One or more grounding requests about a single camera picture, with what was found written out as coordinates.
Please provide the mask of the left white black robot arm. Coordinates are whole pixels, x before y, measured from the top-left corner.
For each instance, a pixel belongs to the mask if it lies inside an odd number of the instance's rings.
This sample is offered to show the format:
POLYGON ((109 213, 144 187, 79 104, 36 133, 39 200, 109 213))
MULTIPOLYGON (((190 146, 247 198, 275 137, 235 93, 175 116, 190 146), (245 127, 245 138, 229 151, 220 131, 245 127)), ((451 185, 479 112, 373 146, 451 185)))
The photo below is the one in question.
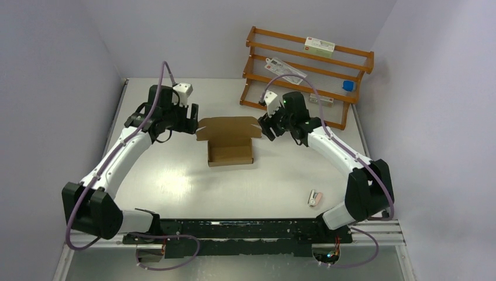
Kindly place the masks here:
POLYGON ((123 210, 115 197, 133 165, 162 133, 196 133, 198 105, 188 105, 192 92, 189 83, 150 87, 148 100, 127 118, 118 140, 96 168, 79 182, 64 186, 61 195, 70 231, 102 239, 138 232, 149 244, 161 238, 158 214, 139 208, 123 210))

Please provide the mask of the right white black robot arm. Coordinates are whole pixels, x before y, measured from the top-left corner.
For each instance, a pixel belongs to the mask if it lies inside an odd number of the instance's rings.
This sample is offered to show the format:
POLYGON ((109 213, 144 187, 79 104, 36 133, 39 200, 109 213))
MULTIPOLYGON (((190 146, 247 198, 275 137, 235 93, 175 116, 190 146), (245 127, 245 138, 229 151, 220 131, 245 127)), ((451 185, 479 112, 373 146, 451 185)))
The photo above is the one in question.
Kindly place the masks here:
POLYGON ((302 93, 293 91, 279 97, 268 91, 262 98, 266 113, 258 119, 262 133, 273 141, 286 132, 297 145, 304 145, 322 155, 345 176, 344 195, 320 217, 316 236, 330 242, 338 228, 370 219, 374 214, 394 207, 394 192, 388 164, 372 160, 342 141, 319 117, 311 117, 302 93))

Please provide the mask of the brown cardboard box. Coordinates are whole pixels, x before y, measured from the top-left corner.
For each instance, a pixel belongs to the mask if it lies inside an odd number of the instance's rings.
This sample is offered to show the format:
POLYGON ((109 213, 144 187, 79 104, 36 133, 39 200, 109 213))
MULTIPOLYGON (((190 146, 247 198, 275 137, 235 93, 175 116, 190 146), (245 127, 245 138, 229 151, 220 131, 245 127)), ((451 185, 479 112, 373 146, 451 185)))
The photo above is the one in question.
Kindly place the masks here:
POLYGON ((262 135, 252 116, 218 116, 198 122, 197 141, 207 143, 209 167, 254 163, 253 139, 262 135))

